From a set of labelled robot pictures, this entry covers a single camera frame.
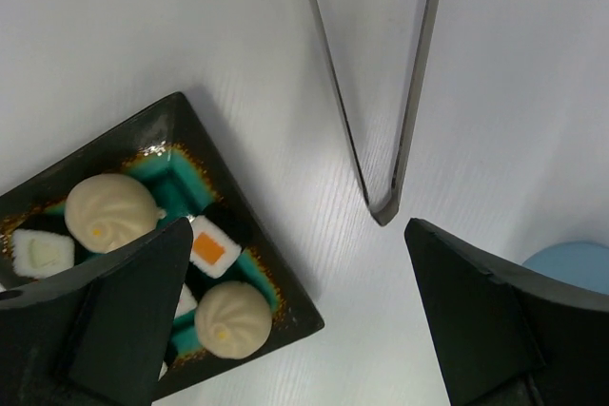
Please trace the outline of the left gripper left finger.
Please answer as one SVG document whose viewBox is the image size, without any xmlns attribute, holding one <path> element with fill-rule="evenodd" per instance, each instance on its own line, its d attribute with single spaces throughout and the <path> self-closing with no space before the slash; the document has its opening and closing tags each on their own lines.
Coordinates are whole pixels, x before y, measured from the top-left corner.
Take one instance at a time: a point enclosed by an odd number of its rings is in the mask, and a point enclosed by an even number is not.
<svg viewBox="0 0 609 406">
<path fill-rule="evenodd" d="M 192 241 L 182 218 L 3 292 L 2 404 L 151 404 Z"/>
</svg>

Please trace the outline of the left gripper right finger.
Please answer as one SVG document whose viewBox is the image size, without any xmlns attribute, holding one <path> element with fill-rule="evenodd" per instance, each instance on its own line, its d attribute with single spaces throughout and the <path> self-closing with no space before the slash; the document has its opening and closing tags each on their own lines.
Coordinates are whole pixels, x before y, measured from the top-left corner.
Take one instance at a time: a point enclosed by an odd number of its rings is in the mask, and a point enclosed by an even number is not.
<svg viewBox="0 0 609 406">
<path fill-rule="evenodd" d="M 410 220 L 404 237 L 451 404 L 607 404 L 607 295 L 425 220 Z"/>
</svg>

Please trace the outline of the sushi with red centre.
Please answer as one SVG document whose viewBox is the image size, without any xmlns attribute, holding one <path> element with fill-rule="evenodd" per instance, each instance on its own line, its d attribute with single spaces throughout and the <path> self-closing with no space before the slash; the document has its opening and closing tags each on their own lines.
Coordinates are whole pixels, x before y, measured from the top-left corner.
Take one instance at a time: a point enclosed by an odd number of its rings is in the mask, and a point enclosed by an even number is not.
<svg viewBox="0 0 609 406">
<path fill-rule="evenodd" d="M 184 283 L 182 285 L 178 304 L 176 306 L 174 318 L 178 319 L 196 309 L 198 305 L 197 300 L 192 295 L 190 289 Z"/>
</svg>

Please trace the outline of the blue cylindrical lunch box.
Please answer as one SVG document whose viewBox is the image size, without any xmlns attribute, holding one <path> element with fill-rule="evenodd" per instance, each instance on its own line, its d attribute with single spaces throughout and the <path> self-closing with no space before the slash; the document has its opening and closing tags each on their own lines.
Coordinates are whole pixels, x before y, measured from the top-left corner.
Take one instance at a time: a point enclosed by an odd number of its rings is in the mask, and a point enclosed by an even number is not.
<svg viewBox="0 0 609 406">
<path fill-rule="evenodd" d="M 608 294 L 609 250 L 593 242 L 565 242 L 546 247 L 522 264 L 548 278 Z"/>
</svg>

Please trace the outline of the beige dumpling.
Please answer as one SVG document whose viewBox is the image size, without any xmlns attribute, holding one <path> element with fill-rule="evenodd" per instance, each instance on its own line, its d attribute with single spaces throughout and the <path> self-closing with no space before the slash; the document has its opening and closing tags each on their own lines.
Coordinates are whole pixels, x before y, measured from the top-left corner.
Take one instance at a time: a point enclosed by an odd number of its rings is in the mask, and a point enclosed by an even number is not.
<svg viewBox="0 0 609 406">
<path fill-rule="evenodd" d="M 194 314 L 200 344 L 218 358 L 244 359 L 269 338 L 272 312 L 252 285 L 227 281 L 209 289 Z"/>
<path fill-rule="evenodd" d="M 69 233 L 88 251 L 106 254 L 153 231 L 166 211 L 137 180 L 99 174 L 77 184 L 65 205 Z"/>
</svg>

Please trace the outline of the sushi with orange centre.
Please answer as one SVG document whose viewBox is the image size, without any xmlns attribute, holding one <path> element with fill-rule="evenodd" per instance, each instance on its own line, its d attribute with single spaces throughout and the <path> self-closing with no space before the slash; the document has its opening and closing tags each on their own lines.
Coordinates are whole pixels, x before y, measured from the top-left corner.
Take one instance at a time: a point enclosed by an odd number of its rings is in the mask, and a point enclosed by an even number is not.
<svg viewBox="0 0 609 406">
<path fill-rule="evenodd" d="M 251 242 L 253 229 L 232 209 L 211 203 L 191 221 L 190 261 L 204 274 L 219 279 Z"/>
</svg>

